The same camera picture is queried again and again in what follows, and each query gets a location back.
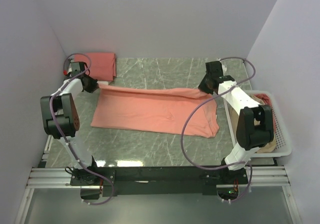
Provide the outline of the salmon pink t-shirt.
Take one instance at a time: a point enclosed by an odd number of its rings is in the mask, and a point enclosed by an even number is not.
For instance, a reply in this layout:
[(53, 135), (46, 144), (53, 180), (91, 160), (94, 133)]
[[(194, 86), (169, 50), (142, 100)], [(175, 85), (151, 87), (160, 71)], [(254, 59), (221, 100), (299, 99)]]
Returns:
[(220, 127), (210, 94), (192, 88), (137, 89), (102, 84), (91, 126), (213, 138)]

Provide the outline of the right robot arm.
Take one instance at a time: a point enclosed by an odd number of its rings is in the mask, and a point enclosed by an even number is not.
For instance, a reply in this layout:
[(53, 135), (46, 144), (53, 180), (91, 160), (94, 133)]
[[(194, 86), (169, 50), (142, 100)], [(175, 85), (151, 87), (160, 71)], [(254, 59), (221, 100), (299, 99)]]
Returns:
[(224, 158), (227, 166), (219, 171), (221, 181), (230, 184), (237, 178), (237, 170), (244, 168), (254, 153), (273, 141), (273, 111), (270, 105), (252, 99), (233, 77), (225, 75), (220, 61), (207, 62), (205, 68), (199, 90), (219, 95), (238, 114), (236, 144)]

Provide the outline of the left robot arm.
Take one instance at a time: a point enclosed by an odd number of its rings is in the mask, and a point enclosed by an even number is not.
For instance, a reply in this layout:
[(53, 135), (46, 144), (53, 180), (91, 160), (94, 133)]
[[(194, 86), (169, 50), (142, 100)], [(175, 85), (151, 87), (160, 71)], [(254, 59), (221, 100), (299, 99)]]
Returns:
[(81, 92), (93, 93), (98, 81), (90, 77), (88, 65), (83, 61), (71, 62), (61, 87), (51, 95), (40, 99), (43, 128), (46, 134), (58, 140), (66, 149), (73, 163), (72, 175), (82, 173), (82, 179), (88, 185), (96, 184), (100, 172), (93, 156), (85, 150), (84, 142), (77, 131), (80, 118), (75, 105), (75, 97)]

